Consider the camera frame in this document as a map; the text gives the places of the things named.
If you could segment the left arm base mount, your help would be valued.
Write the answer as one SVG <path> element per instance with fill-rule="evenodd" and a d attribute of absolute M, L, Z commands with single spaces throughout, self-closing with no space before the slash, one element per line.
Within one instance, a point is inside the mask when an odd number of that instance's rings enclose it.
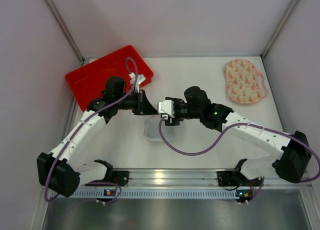
<path fill-rule="evenodd" d="M 86 186 L 112 186 L 113 184 L 124 187 L 129 182 L 129 171 L 107 170 L 102 180 L 95 180 Z"/>

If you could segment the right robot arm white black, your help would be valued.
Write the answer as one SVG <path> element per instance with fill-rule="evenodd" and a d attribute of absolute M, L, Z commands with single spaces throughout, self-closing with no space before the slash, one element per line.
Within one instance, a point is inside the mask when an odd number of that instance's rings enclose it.
<path fill-rule="evenodd" d="M 184 92 L 184 99 L 166 97 L 157 104 L 161 123 L 178 126 L 183 120 L 198 119 L 206 128 L 221 135 L 229 133 L 268 153 L 257 159 L 244 158 L 232 171 L 233 179 L 244 184 L 256 178 L 278 176 L 290 183 L 300 183 L 312 157 L 307 137 L 302 132 L 284 133 L 260 126 L 234 112 L 212 103 L 197 86 Z"/>

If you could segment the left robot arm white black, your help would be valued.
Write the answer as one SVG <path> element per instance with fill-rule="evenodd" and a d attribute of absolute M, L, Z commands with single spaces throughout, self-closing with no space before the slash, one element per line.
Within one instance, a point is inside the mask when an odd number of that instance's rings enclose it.
<path fill-rule="evenodd" d="M 130 110 L 134 115 L 156 115 L 140 84 L 143 74 L 129 74 L 131 86 L 121 77 L 110 77 L 100 96 L 91 101 L 81 119 L 71 132 L 48 154 L 41 153 L 37 160 L 39 183 L 44 190 L 70 197 L 81 185 L 107 185 L 113 178 L 113 166 L 107 161 L 95 160 L 77 166 L 79 156 L 91 138 L 120 110 Z"/>

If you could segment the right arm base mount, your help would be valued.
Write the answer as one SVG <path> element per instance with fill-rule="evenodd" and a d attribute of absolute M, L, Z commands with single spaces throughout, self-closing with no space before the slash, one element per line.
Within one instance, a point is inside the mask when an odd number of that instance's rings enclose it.
<path fill-rule="evenodd" d="M 258 187 L 262 183 L 261 178 L 249 180 L 242 173 L 236 171 L 218 171 L 218 185 L 220 187 Z"/>

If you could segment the white mesh laundry bag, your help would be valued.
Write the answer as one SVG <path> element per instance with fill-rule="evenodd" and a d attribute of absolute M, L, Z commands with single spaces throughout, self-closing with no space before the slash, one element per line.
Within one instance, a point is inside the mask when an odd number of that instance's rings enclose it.
<path fill-rule="evenodd" d="M 151 115 L 145 118 L 143 135 L 147 140 L 152 142 L 163 142 L 159 132 L 160 120 L 160 115 Z M 162 123 L 161 129 L 164 138 L 168 142 L 178 139 L 180 136 L 177 126 L 166 126 L 164 123 Z"/>

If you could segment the floral pink laundry bag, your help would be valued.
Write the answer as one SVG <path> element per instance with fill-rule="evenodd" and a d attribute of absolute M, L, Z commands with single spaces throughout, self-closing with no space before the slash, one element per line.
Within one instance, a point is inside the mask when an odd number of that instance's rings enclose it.
<path fill-rule="evenodd" d="M 238 104 L 252 105 L 268 95 L 264 75 L 246 59 L 234 59 L 224 66 L 226 93 Z"/>

